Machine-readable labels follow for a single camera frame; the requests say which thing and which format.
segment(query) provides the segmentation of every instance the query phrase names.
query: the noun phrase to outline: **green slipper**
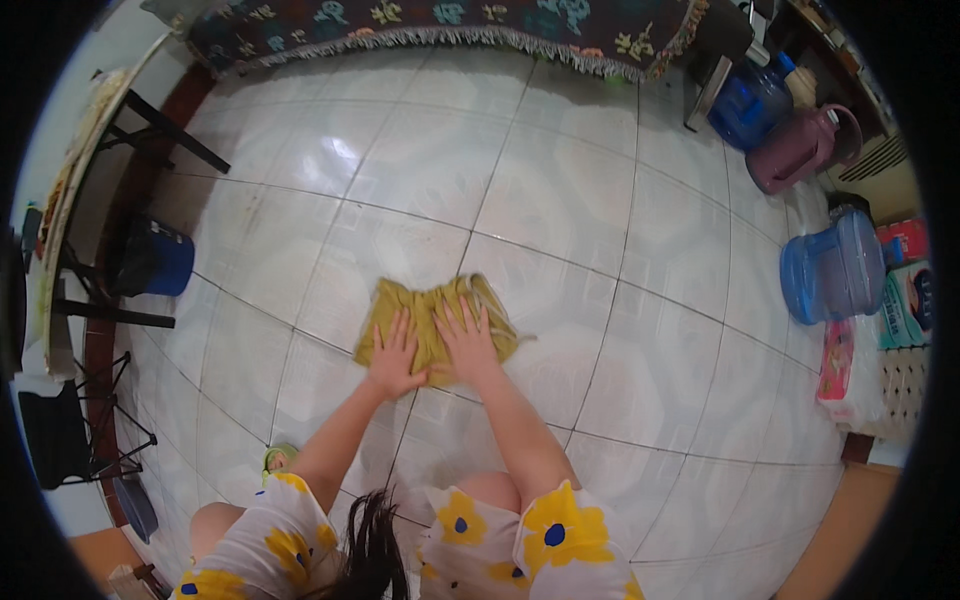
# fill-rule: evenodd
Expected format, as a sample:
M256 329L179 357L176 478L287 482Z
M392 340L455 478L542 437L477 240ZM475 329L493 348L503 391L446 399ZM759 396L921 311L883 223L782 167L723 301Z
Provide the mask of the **green slipper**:
M297 458L297 449L289 444L276 444L267 448L267 451L263 453L263 487L267 487L267 477L271 473L285 473L287 472L288 467L294 462L294 459ZM271 461L274 460L274 457L277 454L282 454L287 459L287 467L284 468L275 468L270 470L268 465Z

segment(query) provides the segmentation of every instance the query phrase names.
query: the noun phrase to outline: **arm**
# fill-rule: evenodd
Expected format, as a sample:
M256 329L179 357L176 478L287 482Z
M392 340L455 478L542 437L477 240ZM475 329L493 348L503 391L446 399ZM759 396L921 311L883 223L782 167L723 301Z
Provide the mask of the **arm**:
M497 361L487 308L480 309L477 324L462 297L460 304L466 329L446 304L444 312L449 326L434 315L451 362L449 368L441 369L450 371L479 393L503 462L520 492L521 510L534 499L556 490L565 479L570 480L574 490L579 490L580 483L564 449Z
M325 513L330 512L340 485L356 456L364 431L377 407L426 383L426 371L410 374L417 337L410 311L395 312L386 342L373 326L373 359L367 377L330 415L300 450L290 472L306 482Z

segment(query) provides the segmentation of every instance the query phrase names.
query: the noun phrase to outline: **white tile floor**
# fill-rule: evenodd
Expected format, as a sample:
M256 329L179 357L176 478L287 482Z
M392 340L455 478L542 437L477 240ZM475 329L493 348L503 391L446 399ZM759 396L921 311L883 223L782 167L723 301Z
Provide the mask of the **white tile floor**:
M638 90L519 53L403 49L220 84L189 130L232 169L178 149L153 205L196 242L196 274L180 298L129 302L177 328L117 337L125 403L159 437L142 480L164 576L197 508L246 504L264 445L302 444L363 376L349 352L378 277L479 271L538 336L506 369L615 508L647 598L769 597L842 470L812 399L823 329L789 319L778 280L780 246L824 227L826 201L809 182L764 196L741 154L685 130L677 75ZM409 545L432 519L418 486L502 468L470 398L382 407L335 521L396 485Z

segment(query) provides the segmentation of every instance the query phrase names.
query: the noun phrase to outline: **woman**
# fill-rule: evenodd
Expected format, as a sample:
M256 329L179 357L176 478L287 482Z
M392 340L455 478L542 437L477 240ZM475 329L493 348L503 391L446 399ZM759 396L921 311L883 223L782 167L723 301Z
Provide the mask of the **woman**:
M497 362L487 309L478 324L460 303L463 326L446 304L443 317L434 315L451 363L441 369L480 395L507 472L428 491L437 520L417 552L420 596L641 600L610 542L609 511L581 490L564 450ZM426 372L410 373L417 339L409 321L407 311L394 314L385 340L374 328L367 378L253 506L218 502L194 515L197 564L178 598L410 597L386 491L353 503L346 556L326 517L377 406L426 382Z

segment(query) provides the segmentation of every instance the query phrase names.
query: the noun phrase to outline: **black hair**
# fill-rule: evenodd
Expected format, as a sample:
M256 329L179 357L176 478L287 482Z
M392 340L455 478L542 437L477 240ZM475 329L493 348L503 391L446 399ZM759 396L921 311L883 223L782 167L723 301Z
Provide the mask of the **black hair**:
M357 522L357 514L363 516ZM346 556L337 578L310 598L380 600L390 590L393 600L410 600L406 571L394 537L396 504L387 490L357 498L350 506Z

